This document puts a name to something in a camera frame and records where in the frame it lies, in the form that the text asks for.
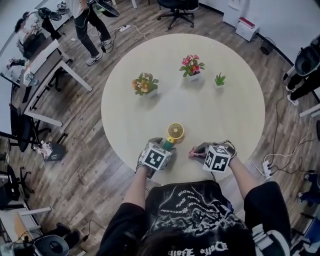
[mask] round table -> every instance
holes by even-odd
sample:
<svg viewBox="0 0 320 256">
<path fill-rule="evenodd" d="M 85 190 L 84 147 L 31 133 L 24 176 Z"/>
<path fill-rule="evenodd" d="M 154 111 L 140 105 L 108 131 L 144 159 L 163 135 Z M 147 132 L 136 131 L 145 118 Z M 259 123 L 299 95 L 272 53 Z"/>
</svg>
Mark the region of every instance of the round table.
<svg viewBox="0 0 320 256">
<path fill-rule="evenodd" d="M 187 55 L 205 64 L 201 81 L 188 82 L 179 71 Z M 140 73 L 158 79 L 157 96 L 135 95 L 132 80 Z M 224 88 L 214 79 L 226 75 Z M 149 139 L 167 138 L 171 123 L 181 123 L 184 139 L 176 144 L 172 168 L 156 171 L 160 184 L 212 180 L 210 172 L 188 158 L 193 146 L 230 140 L 242 162 L 254 152 L 265 122 L 265 102 L 260 84 L 248 64 L 232 49 L 194 34 L 163 35 L 128 52 L 114 67 L 102 95 L 102 123 L 118 156 L 135 170 Z M 231 174 L 214 172 L 217 181 Z"/>
</svg>

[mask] handheld fan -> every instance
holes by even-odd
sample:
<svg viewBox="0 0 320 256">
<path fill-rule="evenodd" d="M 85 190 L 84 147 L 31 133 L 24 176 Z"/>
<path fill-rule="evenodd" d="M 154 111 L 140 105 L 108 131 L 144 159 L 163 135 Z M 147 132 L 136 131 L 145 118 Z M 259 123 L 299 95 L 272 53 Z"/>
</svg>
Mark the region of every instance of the handheld fan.
<svg viewBox="0 0 320 256">
<path fill-rule="evenodd" d="M 163 148 L 170 151 L 174 147 L 175 142 L 184 136 L 184 133 L 184 127 L 180 123 L 174 122 L 170 124 L 168 127 L 169 137 L 166 138 Z"/>
</svg>

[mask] potted flower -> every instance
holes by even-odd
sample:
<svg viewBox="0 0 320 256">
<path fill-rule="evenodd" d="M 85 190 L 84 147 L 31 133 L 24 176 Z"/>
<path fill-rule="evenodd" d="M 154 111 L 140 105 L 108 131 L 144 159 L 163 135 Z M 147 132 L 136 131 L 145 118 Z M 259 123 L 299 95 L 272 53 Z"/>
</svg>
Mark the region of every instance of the potted flower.
<svg viewBox="0 0 320 256">
<path fill-rule="evenodd" d="M 183 71 L 183 77 L 189 76 L 189 80 L 193 81 L 200 77 L 200 70 L 204 70 L 205 64 L 199 61 L 198 55 L 188 55 L 182 61 L 182 67 L 179 69 Z"/>
<path fill-rule="evenodd" d="M 221 72 L 220 72 L 219 75 L 216 75 L 216 76 L 215 76 L 215 79 L 214 79 L 214 81 L 215 81 L 214 87 L 215 87 L 216 89 L 219 89 L 219 88 L 224 87 L 224 86 L 225 86 L 225 79 L 226 79 L 226 76 L 225 76 L 225 75 L 221 76 Z"/>
<path fill-rule="evenodd" d="M 146 95 L 152 97 L 157 94 L 159 80 L 154 79 L 150 73 L 141 73 L 139 77 L 132 81 L 133 89 L 136 95 Z"/>
</svg>

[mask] black t-shirt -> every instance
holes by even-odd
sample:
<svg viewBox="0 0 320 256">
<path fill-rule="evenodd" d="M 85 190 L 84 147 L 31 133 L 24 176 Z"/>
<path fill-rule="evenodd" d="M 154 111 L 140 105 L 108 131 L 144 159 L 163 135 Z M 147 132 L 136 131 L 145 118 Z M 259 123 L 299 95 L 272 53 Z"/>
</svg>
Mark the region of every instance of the black t-shirt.
<svg viewBox="0 0 320 256">
<path fill-rule="evenodd" d="M 255 255 L 251 229 L 279 231 L 290 243 L 290 222 L 280 188 L 267 182 L 244 199 L 245 222 L 230 211 L 216 182 L 169 184 L 153 188 L 146 208 L 123 203 L 110 221 L 97 256 L 126 255 L 141 240 L 165 231 L 179 232 L 169 240 L 168 256 Z"/>
</svg>

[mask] wooden floor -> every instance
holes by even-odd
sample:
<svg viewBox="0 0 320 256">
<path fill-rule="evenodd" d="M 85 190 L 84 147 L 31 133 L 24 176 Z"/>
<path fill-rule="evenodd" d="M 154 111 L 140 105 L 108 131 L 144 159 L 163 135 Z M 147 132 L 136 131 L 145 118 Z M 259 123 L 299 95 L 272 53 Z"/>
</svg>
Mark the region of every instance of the wooden floor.
<svg viewBox="0 0 320 256">
<path fill-rule="evenodd" d="M 265 125 L 261 140 L 251 156 L 255 165 L 261 169 L 261 162 L 266 154 L 272 153 L 273 138 L 277 125 L 276 102 L 282 97 L 282 78 L 290 69 L 290 65 L 275 51 L 269 56 L 260 51 L 261 40 L 258 37 L 247 42 L 235 33 L 235 29 L 222 22 L 222 15 L 204 7 L 195 12 L 195 26 L 191 28 L 184 20 L 177 20 L 172 30 L 167 30 L 171 18 L 157 20 L 157 15 L 166 12 L 159 11 L 155 0 L 148 5 L 146 0 L 138 0 L 137 9 L 133 9 L 131 1 L 123 0 L 116 6 L 120 12 L 118 18 L 102 17 L 109 31 L 127 24 L 136 25 L 142 33 L 151 29 L 153 33 L 146 37 L 152 39 L 158 36 L 174 33 L 190 33 L 215 39 L 236 51 L 252 68 L 263 91 L 265 102 Z M 56 141 L 62 132 L 69 136 L 64 140 L 67 154 L 61 162 L 44 164 L 40 155 L 30 148 L 21 153 L 13 148 L 9 153 L 10 165 L 18 173 L 20 166 L 31 171 L 29 184 L 35 191 L 31 196 L 31 208 L 52 207 L 48 214 L 37 216 L 43 229 L 50 230 L 57 222 L 63 222 L 72 229 L 78 229 L 83 235 L 89 231 L 89 221 L 95 220 L 107 227 L 111 217 L 118 209 L 130 185 L 133 172 L 121 161 L 110 146 L 105 135 L 101 120 L 101 98 L 107 78 L 117 62 L 131 49 L 144 42 L 144 37 L 133 27 L 123 33 L 117 33 L 114 50 L 105 54 L 97 64 L 87 67 L 85 64 L 89 53 L 77 38 L 73 21 L 69 21 L 61 31 L 66 35 L 60 43 L 66 48 L 67 54 L 73 59 L 72 68 L 93 87 L 92 92 L 86 91 L 70 76 L 64 76 L 60 81 L 62 92 L 51 90 L 38 103 L 38 112 L 63 123 L 62 127 L 52 126 L 50 134 L 44 134 L 41 139 Z M 91 37 L 97 34 L 90 31 Z M 98 37 L 93 38 L 98 44 Z M 298 107 L 294 107 L 285 99 L 278 104 L 279 126 L 275 141 L 275 152 L 283 155 L 291 154 L 300 140 L 309 132 L 307 139 L 316 137 L 316 120 L 309 116 L 299 118 L 299 112 L 316 104 L 312 94 L 302 98 Z M 13 103 L 17 107 L 18 96 Z M 0 149 L 8 150 L 7 141 L 2 138 Z M 298 168 L 298 158 L 303 157 L 301 168 L 304 170 L 318 169 L 320 166 L 320 143 L 315 140 L 301 145 L 295 152 L 289 172 Z M 276 156 L 274 163 L 283 167 L 289 157 Z M 246 166 L 261 181 L 264 178 L 248 161 Z M 309 185 L 304 182 L 304 174 L 297 171 L 287 174 L 278 171 L 272 180 L 278 182 L 283 192 L 291 224 L 294 226 L 303 211 L 304 205 L 297 204 L 297 193 L 306 191 Z M 232 202 L 238 216 L 244 217 L 243 200 L 233 176 L 220 182 L 224 195 Z M 156 186 L 148 182 L 148 187 Z M 87 242 L 80 246 L 94 255 L 98 249 L 104 230 L 91 224 L 91 234 Z"/>
</svg>

